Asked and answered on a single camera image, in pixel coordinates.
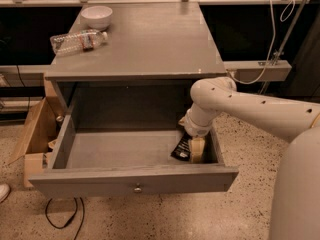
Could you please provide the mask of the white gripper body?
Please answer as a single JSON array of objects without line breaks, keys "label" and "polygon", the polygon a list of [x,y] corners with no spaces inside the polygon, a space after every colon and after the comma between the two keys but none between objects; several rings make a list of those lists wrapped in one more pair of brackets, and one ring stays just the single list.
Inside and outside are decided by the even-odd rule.
[{"label": "white gripper body", "polygon": [[206,114],[187,113],[183,118],[183,126],[191,137],[204,137],[212,128],[213,117]]}]

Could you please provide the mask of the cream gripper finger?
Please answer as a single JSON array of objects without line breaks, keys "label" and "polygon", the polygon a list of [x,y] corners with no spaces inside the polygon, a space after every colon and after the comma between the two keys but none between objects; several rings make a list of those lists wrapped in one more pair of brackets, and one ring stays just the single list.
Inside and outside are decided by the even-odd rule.
[{"label": "cream gripper finger", "polygon": [[205,147],[205,139],[198,137],[189,141],[190,161],[192,163],[200,163]]}]

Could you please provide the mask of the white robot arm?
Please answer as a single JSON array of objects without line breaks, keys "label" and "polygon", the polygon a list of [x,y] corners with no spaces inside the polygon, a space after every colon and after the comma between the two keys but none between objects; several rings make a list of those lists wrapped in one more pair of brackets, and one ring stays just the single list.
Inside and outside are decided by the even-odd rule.
[{"label": "white robot arm", "polygon": [[224,112],[288,142],[279,164],[268,240],[320,240],[320,104],[242,93],[229,77],[191,89],[183,126],[203,137]]}]

